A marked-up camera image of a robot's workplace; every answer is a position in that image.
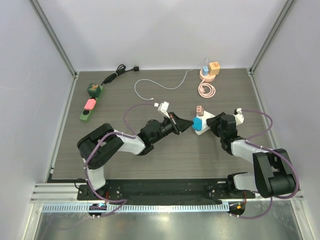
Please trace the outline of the dusty pink usb charger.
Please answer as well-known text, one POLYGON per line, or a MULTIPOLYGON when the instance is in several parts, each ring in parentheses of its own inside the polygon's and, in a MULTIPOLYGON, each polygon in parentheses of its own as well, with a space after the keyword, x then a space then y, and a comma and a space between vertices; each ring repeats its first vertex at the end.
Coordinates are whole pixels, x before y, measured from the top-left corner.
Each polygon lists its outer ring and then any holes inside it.
POLYGON ((202 117, 204 115, 204 108, 201 105, 196 107, 196 115, 202 117))

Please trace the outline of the round pink power socket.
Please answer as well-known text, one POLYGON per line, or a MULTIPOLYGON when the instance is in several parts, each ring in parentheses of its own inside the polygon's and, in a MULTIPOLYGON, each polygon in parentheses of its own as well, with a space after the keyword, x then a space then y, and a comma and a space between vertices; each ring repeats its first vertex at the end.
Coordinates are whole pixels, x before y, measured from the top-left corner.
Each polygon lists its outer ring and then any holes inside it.
POLYGON ((210 83, 210 82, 212 82, 212 81, 215 80, 216 75, 209 75, 209 74, 203 75, 203 70, 201 69, 201 70, 199 71, 199 78, 200 78, 202 81, 204 81, 205 83, 210 83))

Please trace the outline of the blue plug adapter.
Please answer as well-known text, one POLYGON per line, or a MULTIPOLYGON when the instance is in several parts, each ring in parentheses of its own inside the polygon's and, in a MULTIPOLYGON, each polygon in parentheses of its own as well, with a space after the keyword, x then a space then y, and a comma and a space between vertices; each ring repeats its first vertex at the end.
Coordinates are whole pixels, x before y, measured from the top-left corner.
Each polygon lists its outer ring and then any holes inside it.
POLYGON ((203 125, 203 122, 202 122, 202 119, 199 118, 199 117, 195 117, 193 119, 193 125, 192 125, 192 128, 195 130, 195 131, 201 131, 202 130, 202 125, 203 125))

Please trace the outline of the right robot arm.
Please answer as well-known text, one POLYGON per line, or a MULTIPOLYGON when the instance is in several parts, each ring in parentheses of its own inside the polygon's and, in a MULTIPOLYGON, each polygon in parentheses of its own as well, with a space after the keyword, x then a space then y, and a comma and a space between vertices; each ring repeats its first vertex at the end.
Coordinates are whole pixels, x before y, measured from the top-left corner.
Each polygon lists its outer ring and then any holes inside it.
POLYGON ((252 143, 251 138, 238 135, 237 125, 244 121, 244 109, 234 114, 224 112, 208 118, 206 125, 220 139, 222 149, 229 155, 242 158, 253 166, 253 173, 238 172, 228 175, 226 194, 237 198, 243 191, 260 194, 263 198, 289 199, 300 188, 297 172, 288 152, 283 148, 270 149, 252 143))

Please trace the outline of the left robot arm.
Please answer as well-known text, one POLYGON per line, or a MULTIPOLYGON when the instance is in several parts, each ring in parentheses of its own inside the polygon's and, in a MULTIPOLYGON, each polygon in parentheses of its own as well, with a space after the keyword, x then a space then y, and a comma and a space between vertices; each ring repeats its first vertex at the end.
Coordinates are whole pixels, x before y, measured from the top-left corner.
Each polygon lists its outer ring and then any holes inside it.
POLYGON ((129 135, 115 130, 104 123, 81 138, 77 143, 84 164, 88 193, 95 200, 106 195, 107 182, 104 166, 118 152, 145 156, 154 149, 154 144, 169 134, 180 135, 193 125, 193 121, 182 119, 174 112, 160 122, 149 120, 137 135, 129 135))

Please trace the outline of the orange cube socket adapter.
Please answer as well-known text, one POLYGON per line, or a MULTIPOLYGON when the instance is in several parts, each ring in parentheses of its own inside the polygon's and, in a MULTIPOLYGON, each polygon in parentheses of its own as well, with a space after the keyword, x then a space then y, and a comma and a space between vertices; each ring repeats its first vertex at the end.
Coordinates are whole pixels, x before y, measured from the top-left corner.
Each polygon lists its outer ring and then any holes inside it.
POLYGON ((210 62, 209 64, 208 64, 208 74, 210 75, 210 76, 216 76, 216 75, 218 75, 219 74, 219 72, 220 72, 220 64, 217 62, 217 61, 215 61, 215 62, 210 62))

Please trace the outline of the light blue usb charger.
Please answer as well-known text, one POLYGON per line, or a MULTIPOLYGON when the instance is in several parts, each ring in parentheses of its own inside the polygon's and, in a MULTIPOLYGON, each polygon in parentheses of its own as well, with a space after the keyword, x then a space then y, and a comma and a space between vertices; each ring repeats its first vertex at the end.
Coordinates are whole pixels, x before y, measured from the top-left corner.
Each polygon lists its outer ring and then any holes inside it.
POLYGON ((209 74, 209 68, 205 65, 202 67, 202 75, 207 76, 209 74))

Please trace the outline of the white triangular power strip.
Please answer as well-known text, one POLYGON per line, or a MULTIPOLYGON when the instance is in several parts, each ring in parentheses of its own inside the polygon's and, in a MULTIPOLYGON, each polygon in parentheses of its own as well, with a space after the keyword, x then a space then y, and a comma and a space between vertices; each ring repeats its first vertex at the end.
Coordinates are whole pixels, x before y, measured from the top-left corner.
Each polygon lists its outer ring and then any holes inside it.
POLYGON ((196 115, 195 117, 198 117, 198 118, 202 119, 202 130, 201 131, 195 131, 194 130, 195 134, 199 136, 199 135, 202 135, 203 133, 205 133, 206 131, 208 131, 210 129, 210 127, 207 126, 206 120, 208 118, 215 117, 215 115, 204 110, 203 116, 197 116, 196 115))

